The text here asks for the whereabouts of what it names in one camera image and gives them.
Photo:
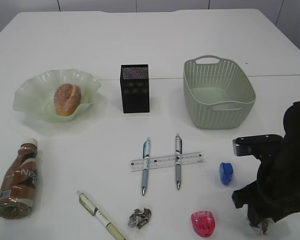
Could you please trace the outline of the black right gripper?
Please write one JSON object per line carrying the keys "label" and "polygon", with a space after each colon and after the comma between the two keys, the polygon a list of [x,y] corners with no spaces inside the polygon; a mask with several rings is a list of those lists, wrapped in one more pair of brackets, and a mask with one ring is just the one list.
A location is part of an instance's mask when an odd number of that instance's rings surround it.
{"label": "black right gripper", "polygon": [[285,149],[273,160],[263,158],[256,181],[234,191],[231,198],[237,209],[248,205],[251,227],[267,218],[277,222],[300,213],[300,153]]}

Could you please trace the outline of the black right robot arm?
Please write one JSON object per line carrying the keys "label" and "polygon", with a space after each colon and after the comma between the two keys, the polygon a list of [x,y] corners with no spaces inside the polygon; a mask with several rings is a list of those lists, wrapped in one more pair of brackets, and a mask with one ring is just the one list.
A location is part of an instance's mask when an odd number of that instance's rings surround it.
{"label": "black right robot arm", "polygon": [[236,156],[260,160],[256,180],[231,196],[237,209],[248,206],[252,227],[300,213],[300,101],[285,112],[283,127],[284,136],[254,135],[232,141]]}

